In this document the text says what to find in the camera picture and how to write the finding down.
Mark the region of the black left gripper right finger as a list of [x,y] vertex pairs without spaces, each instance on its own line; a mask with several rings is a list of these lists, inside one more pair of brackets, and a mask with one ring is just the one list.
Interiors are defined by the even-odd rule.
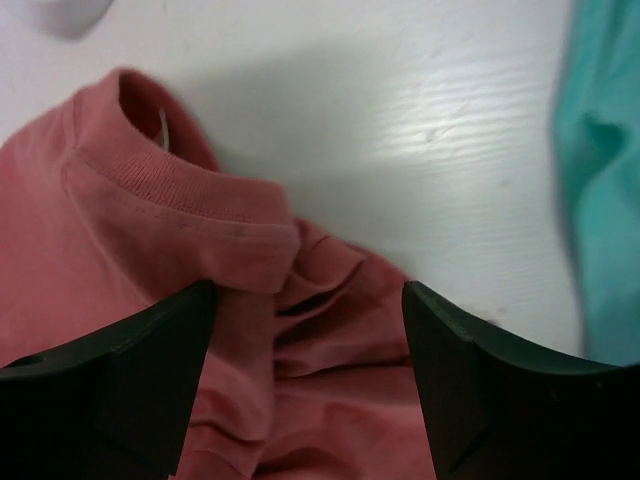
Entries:
[[635,479],[639,369],[567,355],[417,281],[402,311],[440,479]]

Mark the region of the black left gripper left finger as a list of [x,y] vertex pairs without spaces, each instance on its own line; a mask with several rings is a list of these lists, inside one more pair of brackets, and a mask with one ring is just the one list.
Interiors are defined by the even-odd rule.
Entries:
[[201,280],[1,370],[4,479],[176,474],[218,295]]

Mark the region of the salmon red t-shirt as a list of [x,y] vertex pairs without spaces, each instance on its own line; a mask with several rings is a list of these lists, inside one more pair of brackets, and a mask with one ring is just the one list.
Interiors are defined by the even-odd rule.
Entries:
[[1,360],[198,279],[220,294],[182,479],[431,479],[405,275],[229,175],[159,84],[116,70],[1,149]]

